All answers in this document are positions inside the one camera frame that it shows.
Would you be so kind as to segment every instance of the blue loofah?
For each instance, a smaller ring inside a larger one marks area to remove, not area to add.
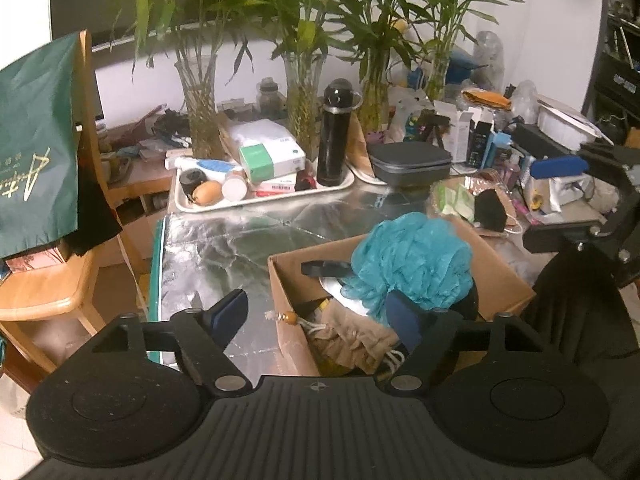
[[[373,228],[351,255],[356,276],[341,293],[362,300],[369,316],[388,326],[390,290],[400,290],[424,310],[449,308],[471,290],[471,247],[446,220],[409,213]]]

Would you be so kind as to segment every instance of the wooden chair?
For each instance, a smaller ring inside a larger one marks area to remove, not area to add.
[[[80,92],[74,93],[74,116],[80,114],[82,132],[78,145],[78,159],[90,169],[100,184],[102,192],[112,209],[107,183],[100,164],[98,138],[95,130],[91,82],[91,36],[87,31],[78,35],[74,73],[79,79]],[[129,270],[136,280],[148,273],[148,266],[140,257],[124,231],[118,236],[120,250]],[[106,324],[92,303],[97,279],[97,252],[100,247],[88,251],[84,256],[73,255],[66,264],[45,269],[28,270],[12,274],[0,285],[0,331],[24,355],[46,372],[56,365],[21,330],[19,321],[48,319],[71,313],[75,315],[89,334],[97,333]]]

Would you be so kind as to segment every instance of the aluminum foil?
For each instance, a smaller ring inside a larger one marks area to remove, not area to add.
[[[349,189],[166,218],[160,317],[191,306],[195,291],[209,308],[234,288],[249,297],[249,316],[225,353],[256,384],[263,374],[285,374],[273,310],[267,258],[271,254],[369,232],[405,213],[428,212],[430,188],[393,190],[356,180]],[[172,354],[164,354],[171,364]]]

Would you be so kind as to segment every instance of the wooden bead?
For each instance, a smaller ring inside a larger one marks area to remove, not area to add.
[[[280,319],[288,325],[295,325],[298,323],[298,314],[296,314],[292,310],[289,310],[288,312],[282,314],[282,317]]]

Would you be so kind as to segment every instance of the black tape roll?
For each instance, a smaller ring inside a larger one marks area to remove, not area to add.
[[[187,196],[187,198],[193,201],[193,192],[195,189],[207,181],[207,177],[202,172],[202,170],[198,170],[197,168],[193,168],[192,170],[183,171],[180,174],[180,185],[182,186],[182,191]]]

